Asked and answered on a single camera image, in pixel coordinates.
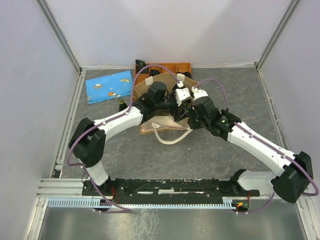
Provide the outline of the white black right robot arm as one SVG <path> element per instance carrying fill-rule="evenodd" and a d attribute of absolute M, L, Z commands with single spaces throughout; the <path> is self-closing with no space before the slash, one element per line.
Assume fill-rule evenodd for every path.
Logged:
<path fill-rule="evenodd" d="M 274 173 L 270 180 L 273 191 L 283 200 L 295 203 L 313 183 L 311 157 L 296 154 L 262 137 L 228 109 L 218 110 L 208 96 L 197 97 L 192 103 L 188 121 L 192 129 L 206 129 L 246 150 Z"/>

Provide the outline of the green glass beverage bottle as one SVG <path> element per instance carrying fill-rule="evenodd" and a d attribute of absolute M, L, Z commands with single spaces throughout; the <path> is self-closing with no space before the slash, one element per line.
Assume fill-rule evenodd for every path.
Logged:
<path fill-rule="evenodd" d="M 123 98 L 118 99 L 118 111 L 122 113 L 126 113 L 128 110 L 128 105 L 126 104 L 125 100 Z"/>

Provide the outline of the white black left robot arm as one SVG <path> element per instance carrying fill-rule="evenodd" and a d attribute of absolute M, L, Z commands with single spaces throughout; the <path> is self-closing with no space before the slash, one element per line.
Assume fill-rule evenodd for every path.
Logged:
<path fill-rule="evenodd" d="M 82 119 L 68 147 L 93 182 L 93 189 L 99 195 L 106 195 L 111 189 L 111 178 L 102 164 L 106 141 L 145 122 L 149 122 L 154 131 L 165 128 L 189 133 L 191 127 L 187 120 L 192 98 L 193 88 L 182 82 L 168 92 L 165 83 L 156 81 L 146 93 L 118 113 L 98 120 Z"/>

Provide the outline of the burlap canvas tote bag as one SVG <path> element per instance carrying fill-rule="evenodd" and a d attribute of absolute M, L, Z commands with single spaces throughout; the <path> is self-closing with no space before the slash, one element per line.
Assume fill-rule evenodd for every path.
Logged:
<path fill-rule="evenodd" d="M 143 94 L 146 94 L 148 92 L 149 87 L 155 82 L 164 83 L 169 91 L 171 91 L 172 88 L 177 84 L 174 77 L 169 73 L 161 73 L 156 76 L 150 76 L 134 86 L 133 88 L 134 99 L 137 100 Z M 183 140 L 189 133 L 192 132 L 188 124 L 188 118 L 185 118 L 179 122 L 175 122 L 174 118 L 170 115 L 170 113 L 161 112 L 146 122 L 150 122 L 152 124 L 154 128 L 153 134 L 155 134 L 155 137 L 157 138 L 157 140 L 164 145 L 176 144 L 181 140 Z M 188 127 L 188 129 L 184 130 L 184 133 L 175 140 L 164 140 L 159 136 L 159 132 L 156 129 L 159 126 L 168 127 L 168 128 L 169 127 L 185 127 L 185 128 Z"/>

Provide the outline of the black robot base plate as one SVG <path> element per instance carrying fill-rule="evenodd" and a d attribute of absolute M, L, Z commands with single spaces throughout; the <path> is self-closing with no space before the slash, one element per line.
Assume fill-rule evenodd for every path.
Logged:
<path fill-rule="evenodd" d="M 123 179 L 99 187 L 119 204 L 187 205 L 222 204 L 223 197 L 258 197 L 257 189 L 245 190 L 234 179 Z"/>

